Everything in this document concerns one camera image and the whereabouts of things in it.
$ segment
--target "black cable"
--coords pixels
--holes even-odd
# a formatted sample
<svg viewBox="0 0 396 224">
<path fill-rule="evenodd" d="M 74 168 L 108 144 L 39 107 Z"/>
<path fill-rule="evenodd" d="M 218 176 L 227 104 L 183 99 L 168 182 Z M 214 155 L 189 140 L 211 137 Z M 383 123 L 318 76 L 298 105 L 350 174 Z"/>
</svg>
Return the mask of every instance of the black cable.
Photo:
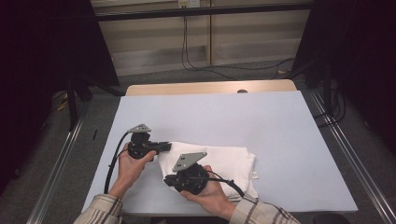
<svg viewBox="0 0 396 224">
<path fill-rule="evenodd" d="M 337 114 L 335 115 L 335 116 L 333 116 L 334 118 L 338 118 L 339 116 L 340 116 L 340 114 L 341 114 L 341 106 L 340 106 L 340 101 L 339 101 L 339 96 L 338 96 L 338 94 L 339 94 L 339 92 L 340 92 L 340 89 L 339 88 L 337 88 L 336 90 L 335 90 L 335 94 L 334 94 L 334 97 L 333 97 L 333 105 L 332 105 L 332 112 L 334 113 L 334 111 L 336 110 L 336 109 L 338 109 L 338 111 L 337 111 Z"/>
<path fill-rule="evenodd" d="M 186 53 L 187 63 L 191 66 L 192 69 L 187 68 L 186 65 L 184 64 L 184 53 Z M 218 67 L 218 68 L 232 68 L 232 69 L 241 69 L 241 70 L 250 70 L 250 71 L 260 71 L 260 70 L 270 69 L 270 68 L 273 68 L 273 67 L 278 68 L 282 63 L 285 63 L 285 62 L 288 62 L 288 61 L 291 61 L 291 60 L 294 60 L 294 58 L 288 58 L 288 59 L 286 59 L 286 60 L 284 60 L 284 61 L 282 61 L 280 63 L 276 63 L 276 64 L 273 64 L 273 65 L 270 65 L 270 66 L 260 67 L 260 68 L 246 68 L 246 67 L 238 67 L 238 66 L 230 66 L 230 65 L 214 65 L 214 66 L 206 66 L 206 67 L 197 68 L 194 65 L 192 65 L 192 63 L 190 62 L 190 59 L 189 59 L 188 41 L 187 41 L 187 18 L 184 17 L 184 35 L 183 35 L 183 48 L 182 48 L 182 51 L 181 51 L 181 62 L 183 64 L 184 69 L 186 69 L 187 71 L 192 71 L 192 72 L 194 72 L 194 71 L 206 71 L 206 72 L 211 72 L 211 73 L 215 73 L 215 74 L 221 75 L 223 77 L 227 77 L 227 78 L 232 79 L 232 80 L 236 80 L 233 77 L 228 77 L 228 76 L 226 76 L 226 75 L 224 75 L 222 73 L 219 73 L 219 72 L 216 72 L 216 71 L 212 71 L 212 70 L 208 70 L 208 69 L 209 68 Z"/>
<path fill-rule="evenodd" d="M 216 175 L 216 176 L 217 176 L 218 178 L 220 178 L 220 179 L 224 179 L 223 177 L 221 177 L 220 175 L 216 174 L 216 173 L 213 172 L 213 171 L 207 171 L 207 172 L 212 173 L 213 175 Z"/>
<path fill-rule="evenodd" d="M 294 79 L 297 76 L 299 76 L 300 74 L 303 73 L 303 71 L 305 71 L 306 69 L 310 68 L 311 66 L 313 66 L 315 63 L 317 63 L 319 61 L 319 59 L 314 59 L 311 60 L 310 62 L 301 65 L 300 67 L 298 67 L 297 69 L 295 69 L 294 71 L 291 71 L 290 74 L 288 74 L 285 79 Z"/>
<path fill-rule="evenodd" d="M 323 127 L 326 127 L 326 126 L 329 126 L 329 125 L 333 125 L 333 124 L 339 123 L 339 122 L 341 122 L 341 120 L 344 119 L 344 117 L 345 117 L 345 115 L 347 113 L 347 102 L 346 102 L 346 99 L 345 99 L 345 95 L 342 92 L 341 92 L 341 97 L 343 99 L 343 112 L 341 113 L 341 107 L 339 106 L 339 113 L 337 113 L 337 116 L 333 117 L 332 120 L 327 121 L 326 123 L 319 125 L 318 128 L 323 128 Z"/>
<path fill-rule="evenodd" d="M 186 65 L 184 64 L 184 51 L 186 51 L 187 62 L 189 63 L 189 65 L 193 69 L 187 68 Z M 191 72 L 206 71 L 206 72 L 211 72 L 211 73 L 215 73 L 215 74 L 221 75 L 222 77 L 226 77 L 226 78 L 229 78 L 231 80 L 236 80 L 233 77 L 229 77 L 229 76 L 226 76 L 226 75 L 224 75 L 222 73 L 215 72 L 215 71 L 212 71 L 212 70 L 207 70 L 206 68 L 196 68 L 190 63 L 189 52 L 187 50 L 187 18 L 186 17 L 184 17 L 184 38 L 183 38 L 183 48 L 181 50 L 181 63 L 183 64 L 184 69 L 186 69 L 187 71 L 191 71 Z"/>
<path fill-rule="evenodd" d="M 117 162 L 120 145 L 126 135 L 128 135 L 128 132 L 122 136 L 121 140 L 119 141 L 119 144 L 117 145 L 117 149 L 116 149 L 116 152 L 114 153 L 113 160 L 111 161 L 111 164 L 108 165 L 108 173 L 107 173 L 107 177 L 106 177 L 104 194 L 108 194 L 108 185 L 110 184 L 110 179 L 111 179 L 111 176 L 113 175 L 114 166 L 116 165 L 116 162 Z"/>
<path fill-rule="evenodd" d="M 318 118 L 321 118 L 321 117 L 327 116 L 327 115 L 331 115 L 332 116 L 332 114 L 334 113 L 335 109 L 337 109 L 337 108 L 338 108 L 338 113 L 337 113 L 336 117 L 338 117 L 338 115 L 340 113 L 340 110 L 341 110 L 340 109 L 340 105 L 339 105 L 339 101 L 338 101 L 338 91 L 339 91 L 339 89 L 337 88 L 335 90 L 334 97 L 332 98 L 332 111 L 325 111 L 325 112 L 323 112 L 321 114 L 314 115 L 313 116 L 314 119 L 318 119 Z"/>
<path fill-rule="evenodd" d="M 236 192 L 238 192 L 239 195 L 241 195 L 241 197 L 245 196 L 244 191 L 242 191 L 234 182 L 233 180 L 226 180 L 226 179 L 217 179 L 217 178 L 208 178 L 208 177 L 188 177 L 186 178 L 188 180 L 208 180 L 208 181 L 218 181 L 218 182 L 223 182 L 228 184 L 231 188 L 235 189 Z"/>
</svg>

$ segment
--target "white cloth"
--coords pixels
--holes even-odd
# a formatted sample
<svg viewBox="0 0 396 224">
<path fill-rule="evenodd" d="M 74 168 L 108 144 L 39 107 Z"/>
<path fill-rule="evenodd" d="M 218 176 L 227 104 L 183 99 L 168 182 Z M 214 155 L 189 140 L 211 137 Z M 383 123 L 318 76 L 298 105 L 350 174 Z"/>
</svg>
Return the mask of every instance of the white cloth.
<svg viewBox="0 0 396 224">
<path fill-rule="evenodd" d="M 197 163 L 203 166 L 210 165 L 213 172 L 224 179 L 233 179 L 234 183 L 245 193 L 258 198 L 253 187 L 251 173 L 256 156 L 246 147 L 212 147 L 198 146 L 180 142 L 172 142 L 170 151 L 160 153 L 158 161 L 163 172 L 163 178 L 174 175 L 172 171 L 180 154 L 206 152 L 207 155 Z M 226 183 L 220 183 L 225 195 L 232 201 L 239 201 L 240 195 Z"/>
</svg>

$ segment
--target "dark background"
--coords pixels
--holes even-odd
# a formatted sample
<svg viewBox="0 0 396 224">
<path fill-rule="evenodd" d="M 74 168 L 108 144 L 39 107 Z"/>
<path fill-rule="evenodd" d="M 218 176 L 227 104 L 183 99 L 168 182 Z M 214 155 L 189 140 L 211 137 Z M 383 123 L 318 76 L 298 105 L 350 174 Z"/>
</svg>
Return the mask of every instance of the dark background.
<svg viewBox="0 0 396 224">
<path fill-rule="evenodd" d="M 52 94 L 66 90 L 70 77 L 119 82 L 97 22 L 55 20 L 93 15 L 89 0 L 1 1 L 0 10 L 2 192 L 34 147 Z"/>
<path fill-rule="evenodd" d="M 316 1 L 305 26 L 293 70 L 304 70 L 315 88 L 330 66 L 332 78 L 359 109 L 369 128 L 396 153 L 396 2 Z"/>
</svg>

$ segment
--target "left hand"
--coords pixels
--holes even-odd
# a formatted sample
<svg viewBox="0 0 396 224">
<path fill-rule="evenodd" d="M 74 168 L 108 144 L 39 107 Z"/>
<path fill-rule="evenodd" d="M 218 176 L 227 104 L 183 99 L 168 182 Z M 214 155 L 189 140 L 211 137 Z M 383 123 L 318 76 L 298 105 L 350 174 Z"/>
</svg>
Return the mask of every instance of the left hand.
<svg viewBox="0 0 396 224">
<path fill-rule="evenodd" d="M 122 199 L 125 192 L 134 184 L 139 178 L 142 171 L 145 169 L 146 163 L 151 161 L 157 154 L 156 151 L 150 151 L 144 158 L 137 160 L 128 154 L 128 143 L 125 144 L 123 152 L 119 157 L 119 176 L 114 183 L 109 195 Z"/>
</svg>

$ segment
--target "striped sleeve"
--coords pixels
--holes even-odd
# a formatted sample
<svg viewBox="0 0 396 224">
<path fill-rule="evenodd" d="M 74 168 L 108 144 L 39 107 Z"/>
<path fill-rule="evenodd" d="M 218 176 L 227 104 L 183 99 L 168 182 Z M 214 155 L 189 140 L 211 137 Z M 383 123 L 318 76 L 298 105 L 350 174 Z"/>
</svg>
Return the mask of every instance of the striped sleeve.
<svg viewBox="0 0 396 224">
<path fill-rule="evenodd" d="M 74 222 L 75 224 L 117 224 L 121 223 L 120 199 L 106 194 L 96 195 L 89 208 L 85 210 Z"/>
<path fill-rule="evenodd" d="M 299 224 L 290 213 L 245 195 L 233 211 L 231 224 Z"/>
</svg>

